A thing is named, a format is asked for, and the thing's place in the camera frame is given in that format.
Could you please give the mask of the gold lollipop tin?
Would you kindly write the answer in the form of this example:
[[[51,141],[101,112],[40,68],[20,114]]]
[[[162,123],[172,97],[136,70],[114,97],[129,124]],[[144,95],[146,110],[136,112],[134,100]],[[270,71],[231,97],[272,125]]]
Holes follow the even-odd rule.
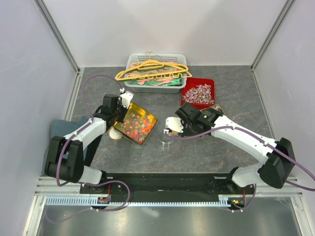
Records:
[[[219,104],[215,104],[213,106],[207,107],[203,109],[203,112],[208,114],[214,114],[215,112],[218,113],[220,116],[225,116],[225,112],[221,108]]]

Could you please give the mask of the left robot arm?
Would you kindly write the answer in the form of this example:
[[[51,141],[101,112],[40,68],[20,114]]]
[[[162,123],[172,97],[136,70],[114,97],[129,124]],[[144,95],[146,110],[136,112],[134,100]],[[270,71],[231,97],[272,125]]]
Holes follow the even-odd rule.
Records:
[[[91,118],[73,132],[54,136],[48,148],[44,172],[56,179],[58,186],[68,183],[90,185],[96,193],[108,188],[106,172],[91,168],[102,135],[116,122],[123,121],[134,94],[107,94]]]

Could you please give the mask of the gold gummy candy tin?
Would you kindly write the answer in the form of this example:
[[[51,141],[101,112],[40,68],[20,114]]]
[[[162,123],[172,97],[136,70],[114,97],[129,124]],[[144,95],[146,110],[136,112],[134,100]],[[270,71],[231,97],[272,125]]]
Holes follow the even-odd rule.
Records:
[[[116,122],[113,128],[131,142],[142,145],[157,121],[157,117],[137,104],[131,103],[123,121]]]

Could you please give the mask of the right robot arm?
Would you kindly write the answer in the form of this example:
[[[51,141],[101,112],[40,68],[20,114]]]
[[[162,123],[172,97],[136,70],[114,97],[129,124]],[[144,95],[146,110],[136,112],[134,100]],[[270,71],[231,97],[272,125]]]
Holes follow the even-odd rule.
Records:
[[[254,133],[230,120],[218,106],[199,110],[185,103],[176,111],[176,117],[165,120],[165,126],[181,137],[212,135],[254,157],[258,163],[236,168],[225,181],[227,191],[233,194],[261,182],[281,189],[294,167],[294,151],[288,139],[277,141]]]

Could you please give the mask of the clear plastic scoop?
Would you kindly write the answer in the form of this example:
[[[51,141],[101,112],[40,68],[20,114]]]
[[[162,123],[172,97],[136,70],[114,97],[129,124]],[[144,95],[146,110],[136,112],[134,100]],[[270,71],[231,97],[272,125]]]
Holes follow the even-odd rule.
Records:
[[[169,128],[165,128],[163,130],[164,135],[166,135],[167,137],[180,137],[180,133],[174,130],[171,130]]]

